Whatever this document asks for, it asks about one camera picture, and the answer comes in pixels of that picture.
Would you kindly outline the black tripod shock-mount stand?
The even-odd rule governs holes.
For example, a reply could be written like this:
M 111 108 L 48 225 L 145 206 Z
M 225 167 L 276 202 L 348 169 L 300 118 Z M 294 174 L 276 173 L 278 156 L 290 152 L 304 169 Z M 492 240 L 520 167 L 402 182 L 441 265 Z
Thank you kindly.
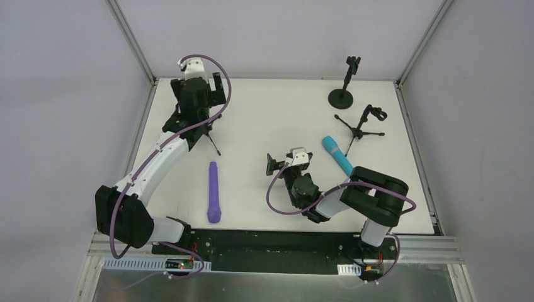
M 215 149 L 215 151 L 216 151 L 216 153 L 217 153 L 218 156 L 221 156 L 222 154 L 221 154 L 220 150 L 218 149 L 217 145 L 215 144 L 215 142 L 214 142 L 214 140 L 213 140 L 213 138 L 212 138 L 210 132 L 213 130 L 213 124 L 214 124 L 217 120 L 221 119 L 221 117 L 222 117 L 222 115 L 218 115 L 218 117 L 216 117 L 216 119 L 214 119 L 213 121 L 207 123 L 206 126 L 205 126 L 205 136 L 206 136 L 206 137 L 210 140 L 210 142 L 212 143 L 212 145 L 213 145 L 213 147 L 214 147 L 214 149 Z

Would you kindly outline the teal toy microphone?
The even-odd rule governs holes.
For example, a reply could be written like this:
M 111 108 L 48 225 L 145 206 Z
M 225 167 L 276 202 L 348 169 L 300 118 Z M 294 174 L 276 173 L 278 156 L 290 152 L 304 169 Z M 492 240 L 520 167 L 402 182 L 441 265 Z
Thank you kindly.
M 345 154 L 342 153 L 337 142 L 331 136 L 325 136 L 322 139 L 322 146 L 333 157 L 344 173 L 350 176 L 353 171 L 353 166 Z

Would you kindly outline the black tripod clip stand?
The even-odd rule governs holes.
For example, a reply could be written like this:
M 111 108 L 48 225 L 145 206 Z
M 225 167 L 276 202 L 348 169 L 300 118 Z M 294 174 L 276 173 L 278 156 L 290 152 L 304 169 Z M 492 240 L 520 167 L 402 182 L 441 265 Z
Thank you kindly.
M 349 125 L 339 115 L 334 115 L 334 118 L 336 120 L 340 121 L 343 125 L 345 125 L 350 130 L 350 132 L 352 134 L 352 139 L 351 139 L 351 141 L 349 143 L 349 146 L 348 146 L 346 152 L 344 153 L 345 156 L 348 155 L 348 153 L 350 151 L 350 148 L 351 148 L 351 146 L 352 146 L 352 144 L 353 144 L 353 142 L 355 140 L 361 140 L 364 136 L 369 136 L 369 135 L 376 135 L 376 136 L 380 136 L 380 137 L 385 136 L 384 132 L 369 132 L 369 131 L 363 131 L 361 129 L 362 126 L 366 122 L 368 122 L 368 116 L 369 115 L 372 115 L 372 116 L 376 117 L 376 119 L 378 121 L 385 121 L 387 119 L 387 117 L 388 117 L 388 114 L 386 112 L 384 112 L 382 110 L 382 108 L 374 107 L 371 104 L 368 104 L 366 106 L 366 108 L 364 109 L 364 111 L 362 112 L 360 120 L 359 120 L 359 122 L 358 122 L 356 127 L 352 127 L 351 125 Z

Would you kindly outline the purple toy microphone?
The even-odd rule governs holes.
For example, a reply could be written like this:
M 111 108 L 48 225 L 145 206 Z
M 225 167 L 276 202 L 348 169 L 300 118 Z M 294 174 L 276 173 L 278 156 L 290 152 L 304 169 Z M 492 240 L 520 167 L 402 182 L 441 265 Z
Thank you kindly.
M 219 173 L 217 163 L 212 161 L 209 166 L 209 189 L 208 189 L 208 222 L 212 224 L 219 223 L 222 216 L 219 200 Z

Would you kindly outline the black round-base mic stand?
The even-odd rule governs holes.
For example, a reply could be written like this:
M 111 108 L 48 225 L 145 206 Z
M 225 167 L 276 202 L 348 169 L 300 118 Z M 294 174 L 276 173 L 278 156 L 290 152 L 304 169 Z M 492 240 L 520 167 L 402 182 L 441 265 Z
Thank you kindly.
M 344 77 L 343 86 L 340 89 L 332 90 L 328 95 L 329 104 L 336 109 L 348 109 L 353 104 L 353 96 L 347 91 L 352 76 L 356 75 L 361 62 L 361 57 L 347 57 L 348 70 Z

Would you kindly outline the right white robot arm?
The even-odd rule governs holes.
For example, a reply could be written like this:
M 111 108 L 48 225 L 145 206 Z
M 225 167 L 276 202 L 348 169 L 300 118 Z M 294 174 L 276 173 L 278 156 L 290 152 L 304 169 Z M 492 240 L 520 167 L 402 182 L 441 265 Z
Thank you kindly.
M 416 203 L 407 197 L 409 186 L 402 180 L 357 166 L 341 184 L 327 191 L 316 185 L 306 169 L 312 153 L 297 150 L 283 161 L 267 156 L 266 175 L 283 180 L 295 211 L 268 207 L 280 215 L 303 215 L 314 223 L 329 221 L 352 209 L 366 220 L 360 233 L 364 247 L 379 248 L 402 215 L 414 211 Z

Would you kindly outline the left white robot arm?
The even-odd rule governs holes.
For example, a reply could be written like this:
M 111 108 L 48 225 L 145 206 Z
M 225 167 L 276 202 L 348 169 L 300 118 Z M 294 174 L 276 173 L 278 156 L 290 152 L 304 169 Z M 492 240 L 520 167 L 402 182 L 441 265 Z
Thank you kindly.
M 95 194 L 96 224 L 100 233 L 129 247 L 152 242 L 178 242 L 188 224 L 167 217 L 153 217 L 147 205 L 172 167 L 212 130 L 210 109 L 227 98 L 220 73 L 214 87 L 202 77 L 170 82 L 177 104 L 145 158 L 114 186 L 102 185 Z

